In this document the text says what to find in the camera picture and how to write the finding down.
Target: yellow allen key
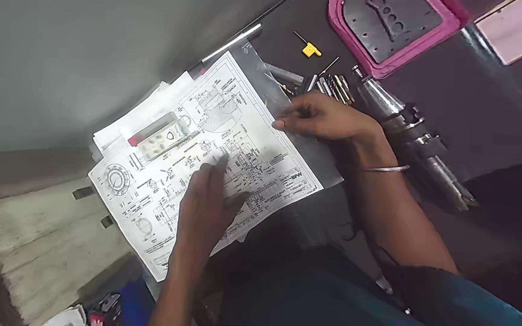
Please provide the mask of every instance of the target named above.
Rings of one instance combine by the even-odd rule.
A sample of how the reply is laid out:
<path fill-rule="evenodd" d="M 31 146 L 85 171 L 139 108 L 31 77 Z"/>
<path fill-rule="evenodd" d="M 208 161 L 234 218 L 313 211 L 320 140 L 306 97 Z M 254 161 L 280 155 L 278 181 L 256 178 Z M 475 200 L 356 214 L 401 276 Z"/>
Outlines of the yellow allen key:
<path fill-rule="evenodd" d="M 315 45 L 311 44 L 310 42 L 306 41 L 303 37 L 301 37 L 301 35 L 299 33 L 297 33 L 296 31 L 294 31 L 295 35 L 297 35 L 304 43 L 306 43 L 307 45 L 305 46 L 305 48 L 303 50 L 301 50 L 301 52 L 303 52 L 304 55 L 306 55 L 307 57 L 310 57 L 312 56 L 314 53 L 316 56 L 318 57 L 321 57 L 321 52 L 315 47 Z"/>

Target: pink tray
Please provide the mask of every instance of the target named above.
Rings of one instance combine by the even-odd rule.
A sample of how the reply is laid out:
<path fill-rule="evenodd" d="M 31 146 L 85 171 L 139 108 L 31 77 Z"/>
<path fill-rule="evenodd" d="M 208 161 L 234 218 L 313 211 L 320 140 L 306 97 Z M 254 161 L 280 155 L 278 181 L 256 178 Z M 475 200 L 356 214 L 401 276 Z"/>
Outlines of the pink tray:
<path fill-rule="evenodd" d="M 426 0 L 432 8 L 442 17 L 443 22 L 438 27 L 424 34 L 418 40 L 396 52 L 381 63 L 376 63 L 368 54 L 368 51 L 359 42 L 352 30 L 347 26 L 342 14 L 343 0 L 330 0 L 328 17 L 334 30 L 340 35 L 346 46 L 352 51 L 359 63 L 368 74 L 376 79 L 382 79 L 390 75 L 420 53 L 432 46 L 444 41 L 469 20 L 468 13 L 455 0 Z"/>

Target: silver bracelet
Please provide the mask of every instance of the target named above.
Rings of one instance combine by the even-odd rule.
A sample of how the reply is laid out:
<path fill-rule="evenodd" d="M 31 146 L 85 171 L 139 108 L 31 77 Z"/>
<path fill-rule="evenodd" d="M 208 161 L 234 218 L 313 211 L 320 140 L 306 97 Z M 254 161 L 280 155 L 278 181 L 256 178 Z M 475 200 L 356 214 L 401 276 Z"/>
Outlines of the silver bracelet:
<path fill-rule="evenodd" d="M 404 165 L 402 167 L 393 167 L 393 168 L 365 168 L 362 169 L 364 171 L 369 172 L 400 172 L 410 168 L 410 165 Z"/>

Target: dark sleeve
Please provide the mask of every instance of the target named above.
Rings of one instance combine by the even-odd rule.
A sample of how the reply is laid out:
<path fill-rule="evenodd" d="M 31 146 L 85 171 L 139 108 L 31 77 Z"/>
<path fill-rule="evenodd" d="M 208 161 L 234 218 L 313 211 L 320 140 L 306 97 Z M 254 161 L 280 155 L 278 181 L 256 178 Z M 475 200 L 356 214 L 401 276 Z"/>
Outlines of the dark sleeve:
<path fill-rule="evenodd" d="M 388 280 L 425 325 L 518 325 L 522 313 L 475 283 L 431 267 L 389 267 Z"/>

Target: metal plate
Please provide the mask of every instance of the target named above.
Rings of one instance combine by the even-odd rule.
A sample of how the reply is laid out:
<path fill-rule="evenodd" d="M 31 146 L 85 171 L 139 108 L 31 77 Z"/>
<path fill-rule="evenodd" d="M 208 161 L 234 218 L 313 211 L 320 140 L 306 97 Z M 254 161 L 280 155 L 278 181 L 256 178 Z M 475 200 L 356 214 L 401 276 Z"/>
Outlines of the metal plate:
<path fill-rule="evenodd" d="M 376 63 L 443 22 L 425 0 L 345 0 L 343 16 Z"/>

